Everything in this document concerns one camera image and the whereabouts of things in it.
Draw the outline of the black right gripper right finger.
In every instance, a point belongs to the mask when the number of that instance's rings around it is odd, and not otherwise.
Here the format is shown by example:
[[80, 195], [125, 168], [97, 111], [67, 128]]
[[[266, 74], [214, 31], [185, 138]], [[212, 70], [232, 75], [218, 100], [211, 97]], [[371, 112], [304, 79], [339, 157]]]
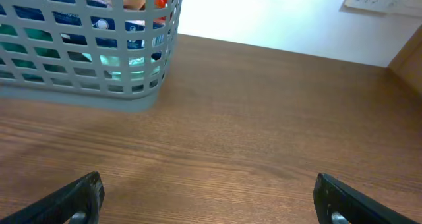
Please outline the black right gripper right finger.
[[322, 224], [416, 224], [326, 173], [317, 175], [313, 202]]

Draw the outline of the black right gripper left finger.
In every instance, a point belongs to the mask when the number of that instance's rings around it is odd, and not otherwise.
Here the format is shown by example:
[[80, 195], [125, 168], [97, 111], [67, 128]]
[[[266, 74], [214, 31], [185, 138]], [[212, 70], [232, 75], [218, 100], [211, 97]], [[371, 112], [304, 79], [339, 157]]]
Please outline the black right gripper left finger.
[[100, 174], [93, 171], [3, 218], [1, 224], [98, 223], [104, 197]]

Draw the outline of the light blue snack bar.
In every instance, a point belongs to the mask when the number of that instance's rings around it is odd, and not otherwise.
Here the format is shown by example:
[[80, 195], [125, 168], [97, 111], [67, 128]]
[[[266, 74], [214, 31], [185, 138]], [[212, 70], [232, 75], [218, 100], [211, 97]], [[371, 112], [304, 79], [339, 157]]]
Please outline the light blue snack bar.
[[[151, 55], [150, 62], [154, 63], [156, 61], [159, 61], [161, 57], [162, 57], [162, 54], [160, 51], [157, 53], [153, 53]], [[113, 66], [113, 67], [119, 66], [118, 57], [101, 55], [100, 60], [101, 60], [101, 63], [106, 66]], [[140, 70], [136, 70], [129, 73], [130, 79], [132, 81], [144, 79], [145, 57], [129, 57], [128, 65], [130, 67], [140, 67]], [[116, 71], [116, 70], [105, 71], [104, 75], [108, 79], [121, 81], [122, 72]]]

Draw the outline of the green coffee bag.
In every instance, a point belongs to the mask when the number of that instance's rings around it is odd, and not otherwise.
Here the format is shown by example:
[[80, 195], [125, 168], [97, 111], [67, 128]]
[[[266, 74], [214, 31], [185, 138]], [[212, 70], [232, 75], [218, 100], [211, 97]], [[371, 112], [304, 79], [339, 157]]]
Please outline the green coffee bag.
[[[49, 32], [32, 29], [32, 28], [25, 28], [24, 31], [26, 32], [27, 36], [30, 39], [49, 41], [49, 42], [53, 41], [53, 38]], [[1, 25], [1, 34], [10, 35], [10, 36], [18, 36], [16, 30], [11, 25], [7, 25], [7, 24]], [[6, 51], [12, 51], [12, 52], [17, 52], [17, 53], [27, 53], [27, 50], [24, 48], [23, 45], [19, 45], [15, 43], [1, 42], [1, 47]], [[54, 50], [54, 49], [36, 48], [36, 53], [39, 56], [59, 58], [59, 54], [57, 50]], [[16, 67], [36, 69], [36, 66], [32, 61], [25, 61], [22, 59], [12, 59], [12, 62], [15, 64]], [[66, 73], [65, 68], [60, 65], [50, 65], [50, 64], [44, 63], [43, 66], [44, 66], [44, 69], [48, 72]], [[37, 76], [35, 74], [24, 73], [22, 74], [22, 77], [26, 81], [30, 81], [30, 82], [44, 82], [41, 76]]]

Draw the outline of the red spaghetti packet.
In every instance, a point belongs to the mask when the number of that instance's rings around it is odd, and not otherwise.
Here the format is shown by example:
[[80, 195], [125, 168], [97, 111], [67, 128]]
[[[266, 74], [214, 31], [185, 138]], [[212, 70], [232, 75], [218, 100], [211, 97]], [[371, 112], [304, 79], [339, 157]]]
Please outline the red spaghetti packet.
[[[168, 6], [169, 0], [154, 0], [156, 9], [164, 9]], [[123, 0], [123, 8], [133, 11], [143, 11], [146, 9], [146, 0]]]

